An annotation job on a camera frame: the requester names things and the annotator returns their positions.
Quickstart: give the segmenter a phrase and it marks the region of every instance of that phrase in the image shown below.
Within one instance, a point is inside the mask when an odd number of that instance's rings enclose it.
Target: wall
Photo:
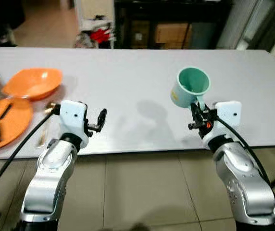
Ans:
[[[81,0],[84,19],[93,19],[95,15],[105,15],[114,20],[113,0]]]
[[[257,1],[234,0],[234,6],[217,45],[218,49],[236,48]]]

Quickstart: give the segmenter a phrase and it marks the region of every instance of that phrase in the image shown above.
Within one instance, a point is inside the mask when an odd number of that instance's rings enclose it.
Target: orange plastic plate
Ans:
[[[62,82],[62,72],[50,68],[24,69],[14,75],[3,87],[4,94],[41,100],[55,90]]]
[[[10,109],[0,119],[0,147],[23,133],[33,116],[33,108],[28,100],[12,98],[0,100],[0,117],[9,104]]]

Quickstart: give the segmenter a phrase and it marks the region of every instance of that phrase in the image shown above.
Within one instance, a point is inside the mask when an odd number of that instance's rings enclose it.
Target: black furniture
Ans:
[[[215,49],[233,3],[232,0],[115,0],[114,5],[117,48],[131,48],[133,20],[148,20],[148,49],[156,48],[154,35],[159,22],[214,23],[212,38],[204,49]]]
[[[0,24],[17,28],[25,21],[25,14],[21,0],[0,0]]]

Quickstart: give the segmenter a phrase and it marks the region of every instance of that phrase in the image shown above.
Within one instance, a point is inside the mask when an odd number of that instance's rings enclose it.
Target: black cable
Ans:
[[[16,150],[12,153],[12,155],[7,159],[7,161],[4,163],[4,165],[2,166],[2,168],[0,169],[0,178],[2,176],[2,174],[5,172],[5,170],[7,169],[7,167],[9,166],[9,164],[12,162],[12,160],[15,158],[15,156],[17,155],[17,153],[20,151],[20,149],[25,145],[25,143],[30,139],[30,137],[38,130],[38,128],[44,123],[46,122],[51,115],[54,114],[55,110],[52,110],[48,115],[46,115],[45,118],[43,118],[39,124],[36,125],[36,127],[33,128],[33,130],[23,139],[23,141],[19,144],[19,146],[16,148]]]
[[[256,154],[254,153],[254,151],[251,149],[251,147],[248,145],[248,143],[245,142],[245,140],[239,135],[238,132],[236,132],[236,130],[234,130],[228,123],[226,123],[224,120],[222,120],[221,118],[219,118],[218,116],[216,117],[216,120],[219,121],[220,123],[222,123],[225,127],[227,127],[240,141],[241,143],[245,146],[245,148],[249,151],[249,153],[251,154],[251,156],[253,157],[253,159],[255,160],[256,164],[258,165],[258,168],[261,171],[262,174],[262,178],[269,184],[270,186],[270,181],[268,178],[268,175],[265,171],[265,169],[263,168],[263,165],[261,164],[261,162],[259,161],[258,157],[256,156]]]

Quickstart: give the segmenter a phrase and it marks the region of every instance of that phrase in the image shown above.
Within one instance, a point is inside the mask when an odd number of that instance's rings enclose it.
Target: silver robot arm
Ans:
[[[218,176],[226,186],[237,231],[275,231],[275,198],[271,187],[260,176],[255,161],[233,134],[220,122],[236,127],[240,123],[241,103],[217,103],[214,110],[202,111],[192,104],[194,123],[205,148],[214,155]]]
[[[59,110],[61,137],[53,139],[38,158],[37,170],[23,201],[18,231],[55,231],[66,195],[77,153],[88,144],[93,130],[100,132],[107,110],[103,109],[97,124],[86,119],[87,105],[62,101]]]

